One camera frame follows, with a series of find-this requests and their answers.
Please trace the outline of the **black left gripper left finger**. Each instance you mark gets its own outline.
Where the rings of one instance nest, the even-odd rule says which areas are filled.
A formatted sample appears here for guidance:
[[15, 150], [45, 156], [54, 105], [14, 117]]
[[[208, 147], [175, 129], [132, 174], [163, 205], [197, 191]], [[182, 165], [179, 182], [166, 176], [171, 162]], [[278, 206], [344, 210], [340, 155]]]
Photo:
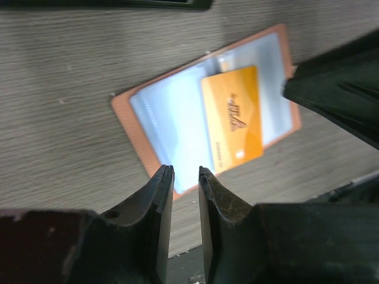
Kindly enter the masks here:
[[174, 169], [97, 214], [83, 209], [2, 209], [2, 283], [163, 283]]

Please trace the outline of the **pink leather card holder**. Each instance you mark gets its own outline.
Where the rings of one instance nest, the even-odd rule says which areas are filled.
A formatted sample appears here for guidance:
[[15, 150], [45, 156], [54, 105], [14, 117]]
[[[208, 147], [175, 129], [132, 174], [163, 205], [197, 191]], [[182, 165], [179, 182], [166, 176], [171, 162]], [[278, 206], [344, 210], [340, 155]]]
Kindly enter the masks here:
[[277, 24], [133, 87], [111, 106], [149, 175], [175, 169], [174, 198], [197, 186], [198, 168], [215, 175], [201, 81], [258, 68], [264, 151], [301, 127], [298, 106], [282, 95], [292, 76], [286, 27]]

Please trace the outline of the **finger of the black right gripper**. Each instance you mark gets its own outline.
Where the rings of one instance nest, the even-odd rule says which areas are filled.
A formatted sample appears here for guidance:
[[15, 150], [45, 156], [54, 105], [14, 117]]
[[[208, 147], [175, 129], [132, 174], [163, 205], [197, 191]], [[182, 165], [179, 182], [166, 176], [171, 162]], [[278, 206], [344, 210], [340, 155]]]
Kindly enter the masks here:
[[378, 30], [300, 63], [283, 96], [378, 147]]

